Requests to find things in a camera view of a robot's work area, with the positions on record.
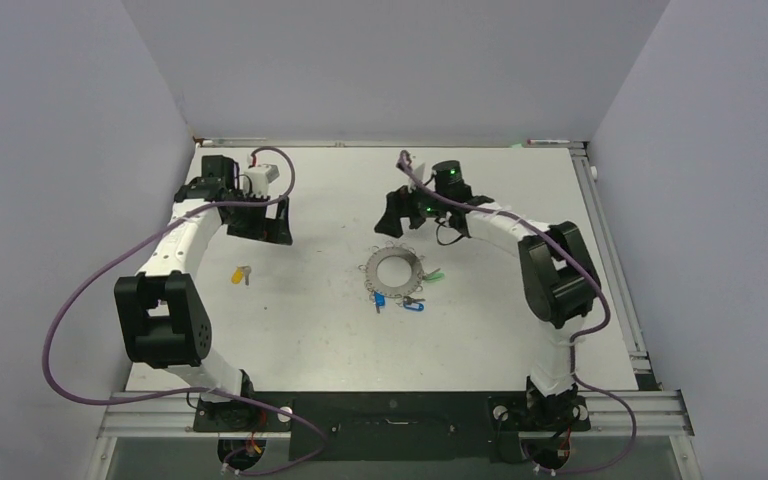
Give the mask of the small silver key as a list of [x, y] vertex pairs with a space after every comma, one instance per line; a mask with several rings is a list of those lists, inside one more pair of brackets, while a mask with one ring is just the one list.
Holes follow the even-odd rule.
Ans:
[[251, 267], [243, 266], [242, 269], [243, 282], [246, 286], [250, 285]]

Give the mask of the yellow key tag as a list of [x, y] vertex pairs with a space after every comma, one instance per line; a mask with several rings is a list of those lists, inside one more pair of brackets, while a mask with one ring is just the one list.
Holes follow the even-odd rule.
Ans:
[[232, 284], [240, 284], [240, 283], [243, 283], [245, 279], [246, 279], [246, 271], [242, 267], [239, 267], [232, 274], [230, 281]]

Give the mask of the large metal ring disc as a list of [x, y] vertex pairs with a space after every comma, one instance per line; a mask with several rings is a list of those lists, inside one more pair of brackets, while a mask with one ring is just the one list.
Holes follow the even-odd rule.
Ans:
[[[390, 286], [380, 276], [380, 266], [388, 259], [401, 260], [410, 268], [408, 278], [399, 285]], [[422, 289], [422, 283], [426, 276], [423, 260], [424, 257], [409, 245], [388, 242], [383, 247], [373, 246], [370, 256], [365, 263], [358, 266], [358, 270], [364, 274], [364, 286], [368, 292], [397, 299], [410, 296]]]

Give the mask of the green key tag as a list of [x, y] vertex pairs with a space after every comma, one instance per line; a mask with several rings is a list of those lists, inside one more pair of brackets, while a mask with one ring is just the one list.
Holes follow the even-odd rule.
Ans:
[[445, 274], [440, 269], [435, 269], [432, 272], [427, 273], [423, 277], [423, 281], [427, 283], [433, 283], [442, 280]]

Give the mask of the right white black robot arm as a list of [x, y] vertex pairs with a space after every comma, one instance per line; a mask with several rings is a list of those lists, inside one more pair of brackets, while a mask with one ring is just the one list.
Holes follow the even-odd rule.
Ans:
[[577, 334], [604, 297], [580, 229], [569, 221], [532, 222], [474, 194], [457, 160], [433, 165], [425, 178], [422, 165], [403, 150], [396, 166], [409, 182], [386, 195], [376, 233], [399, 238], [405, 229], [434, 222], [456, 231], [459, 239], [487, 242], [517, 261], [526, 304], [542, 330], [526, 378], [533, 394], [524, 403], [525, 414], [539, 428], [553, 426], [565, 413], [562, 397], [577, 391], [572, 359]]

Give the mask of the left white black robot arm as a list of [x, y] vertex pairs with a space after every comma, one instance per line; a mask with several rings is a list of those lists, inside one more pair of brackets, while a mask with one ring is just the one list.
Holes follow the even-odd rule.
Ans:
[[221, 229], [230, 236], [291, 245], [289, 199], [269, 195], [279, 176], [278, 166], [256, 159], [241, 167], [224, 155], [203, 157], [200, 175], [173, 197], [170, 231], [136, 274], [114, 286], [129, 359], [198, 388], [198, 418], [231, 430], [255, 427], [265, 413], [252, 397], [248, 374], [213, 350], [212, 325], [195, 278]]

